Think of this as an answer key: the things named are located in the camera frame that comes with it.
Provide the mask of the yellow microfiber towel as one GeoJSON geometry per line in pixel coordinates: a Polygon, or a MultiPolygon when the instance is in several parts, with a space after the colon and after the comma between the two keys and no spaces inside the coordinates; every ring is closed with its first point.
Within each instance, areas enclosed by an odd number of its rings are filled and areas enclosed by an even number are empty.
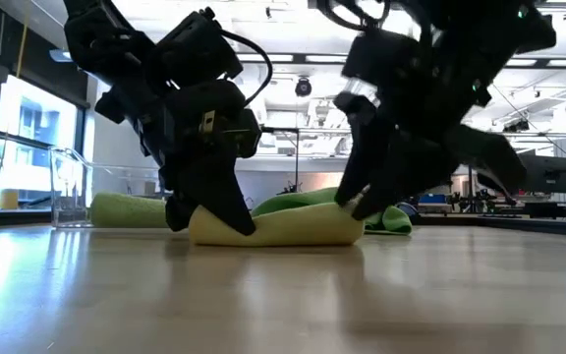
{"type": "Polygon", "coordinates": [[[189,223],[195,245],[229,247],[350,246],[365,232],[365,223],[354,219],[335,203],[277,210],[253,218],[255,232],[244,235],[203,207],[189,223]]]}

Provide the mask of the bright green microfiber towel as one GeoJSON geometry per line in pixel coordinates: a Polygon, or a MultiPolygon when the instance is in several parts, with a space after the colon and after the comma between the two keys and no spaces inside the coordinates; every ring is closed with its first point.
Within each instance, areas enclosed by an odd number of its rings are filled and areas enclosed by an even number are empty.
{"type": "MultiPolygon", "coordinates": [[[[331,203],[334,201],[336,192],[336,187],[328,187],[308,192],[282,193],[254,207],[251,214],[252,216],[259,216],[288,208],[331,203]]],[[[390,206],[383,213],[367,218],[365,221],[366,232],[409,236],[413,231],[413,217],[409,217],[397,205],[390,206]]]]}

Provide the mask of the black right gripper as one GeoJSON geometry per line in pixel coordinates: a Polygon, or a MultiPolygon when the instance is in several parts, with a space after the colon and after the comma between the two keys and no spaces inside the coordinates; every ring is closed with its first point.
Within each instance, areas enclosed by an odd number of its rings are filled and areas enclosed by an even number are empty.
{"type": "Polygon", "coordinates": [[[433,44],[398,33],[363,33],[342,75],[374,88],[345,89],[334,99],[353,145],[335,202],[363,196],[351,216],[363,220],[449,180],[460,162],[451,150],[486,150],[492,134],[462,120],[490,101],[492,46],[472,33],[444,33],[433,44]],[[393,141],[396,131],[424,140],[393,141]]]}

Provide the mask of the large window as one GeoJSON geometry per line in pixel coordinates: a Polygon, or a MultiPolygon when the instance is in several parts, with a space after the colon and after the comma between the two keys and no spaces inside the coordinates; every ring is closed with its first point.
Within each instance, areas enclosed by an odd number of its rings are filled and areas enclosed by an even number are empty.
{"type": "Polygon", "coordinates": [[[48,208],[49,149],[82,145],[86,110],[13,75],[0,83],[0,192],[19,191],[19,208],[48,208]]]}

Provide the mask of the pale green microfiber towel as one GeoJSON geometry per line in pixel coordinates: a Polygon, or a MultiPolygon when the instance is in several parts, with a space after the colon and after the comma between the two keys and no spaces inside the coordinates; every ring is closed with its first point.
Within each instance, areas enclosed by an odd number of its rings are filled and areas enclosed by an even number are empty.
{"type": "Polygon", "coordinates": [[[162,200],[102,192],[95,195],[87,213],[98,228],[168,228],[162,200]]]}

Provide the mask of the black aluminium table frame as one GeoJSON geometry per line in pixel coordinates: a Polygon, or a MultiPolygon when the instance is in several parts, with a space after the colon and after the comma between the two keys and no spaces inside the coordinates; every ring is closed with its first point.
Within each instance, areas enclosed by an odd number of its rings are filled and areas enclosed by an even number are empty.
{"type": "Polygon", "coordinates": [[[566,220],[487,217],[478,215],[415,216],[417,226],[473,226],[566,235],[566,220]]]}

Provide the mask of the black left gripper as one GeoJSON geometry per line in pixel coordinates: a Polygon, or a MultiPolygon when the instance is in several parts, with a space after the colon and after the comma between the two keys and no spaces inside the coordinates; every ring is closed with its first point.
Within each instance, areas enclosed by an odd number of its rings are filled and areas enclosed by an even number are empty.
{"type": "Polygon", "coordinates": [[[236,115],[246,98],[231,81],[213,80],[184,88],[137,86],[135,120],[142,144],[160,167],[164,187],[174,192],[165,204],[172,231],[189,226],[194,202],[241,235],[255,232],[235,174],[237,149],[220,133],[198,132],[208,111],[236,115]]]}

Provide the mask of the black monitor on arm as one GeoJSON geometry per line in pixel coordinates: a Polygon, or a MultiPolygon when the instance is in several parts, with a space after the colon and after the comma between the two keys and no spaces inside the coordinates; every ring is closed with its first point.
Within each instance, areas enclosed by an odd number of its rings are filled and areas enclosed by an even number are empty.
{"type": "Polygon", "coordinates": [[[525,192],[566,194],[566,157],[521,155],[525,192]]]}

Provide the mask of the clear plastic basket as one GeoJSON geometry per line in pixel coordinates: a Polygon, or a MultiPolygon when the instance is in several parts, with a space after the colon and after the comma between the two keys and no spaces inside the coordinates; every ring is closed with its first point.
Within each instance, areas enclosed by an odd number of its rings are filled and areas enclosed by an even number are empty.
{"type": "Polygon", "coordinates": [[[67,147],[49,149],[51,216],[55,228],[93,227],[91,204],[99,193],[165,201],[157,168],[87,161],[67,147]]]}

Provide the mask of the black metal stand frame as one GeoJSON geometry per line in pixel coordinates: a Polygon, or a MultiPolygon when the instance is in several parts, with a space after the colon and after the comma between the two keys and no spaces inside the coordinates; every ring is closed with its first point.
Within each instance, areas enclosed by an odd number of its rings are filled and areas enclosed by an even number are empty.
{"type": "Polygon", "coordinates": [[[287,133],[290,134],[295,134],[296,135],[296,139],[294,141],[290,140],[295,148],[295,182],[294,182],[294,188],[292,189],[291,187],[288,187],[288,192],[295,192],[295,193],[299,193],[300,192],[300,182],[299,182],[299,152],[300,152],[300,129],[299,128],[282,128],[282,127],[268,127],[265,125],[260,125],[260,128],[262,130],[263,133],[267,133],[267,134],[276,134],[276,133],[281,133],[284,136],[286,136],[287,133]]]}

